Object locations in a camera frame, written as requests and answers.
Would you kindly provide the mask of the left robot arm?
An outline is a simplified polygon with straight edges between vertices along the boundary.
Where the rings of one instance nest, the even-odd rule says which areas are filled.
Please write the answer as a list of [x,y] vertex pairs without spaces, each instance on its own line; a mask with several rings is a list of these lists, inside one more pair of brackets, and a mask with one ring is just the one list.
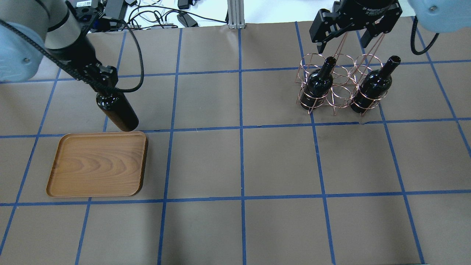
[[116,70],[105,67],[65,0],[1,1],[1,81],[22,82],[37,74],[47,57],[101,94],[116,92]]

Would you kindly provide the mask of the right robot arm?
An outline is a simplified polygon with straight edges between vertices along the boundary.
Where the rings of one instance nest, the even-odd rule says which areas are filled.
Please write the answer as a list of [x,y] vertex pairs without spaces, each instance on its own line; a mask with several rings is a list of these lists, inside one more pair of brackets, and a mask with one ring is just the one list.
[[[415,13],[410,38],[414,55],[426,53],[439,34],[471,25],[469,0],[409,0],[408,3]],[[338,0],[333,3],[332,10],[322,8],[318,11],[309,35],[319,54],[330,40],[351,31],[364,30],[360,44],[367,47],[373,38],[391,32],[402,13],[397,0]],[[416,49],[414,42],[419,24],[435,34],[421,51]]]

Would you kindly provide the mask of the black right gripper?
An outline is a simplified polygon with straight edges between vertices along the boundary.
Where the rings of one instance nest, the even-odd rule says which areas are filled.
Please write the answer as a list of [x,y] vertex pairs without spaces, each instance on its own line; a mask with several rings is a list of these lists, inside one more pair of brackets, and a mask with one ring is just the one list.
[[333,12],[319,10],[309,35],[316,44],[317,53],[322,54],[326,44],[333,38],[348,31],[356,31],[366,26],[360,39],[363,48],[381,33],[389,33],[402,14],[398,0],[338,0],[333,3]]

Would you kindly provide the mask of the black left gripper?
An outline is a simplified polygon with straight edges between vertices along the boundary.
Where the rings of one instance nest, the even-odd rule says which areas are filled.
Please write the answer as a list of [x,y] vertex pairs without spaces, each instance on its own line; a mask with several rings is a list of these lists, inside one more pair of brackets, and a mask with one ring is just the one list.
[[80,35],[78,39],[67,47],[50,49],[49,54],[67,66],[67,74],[76,80],[84,78],[98,94],[105,94],[105,87],[109,91],[116,91],[118,82],[117,69],[113,66],[100,65],[96,58],[95,48],[87,35]]

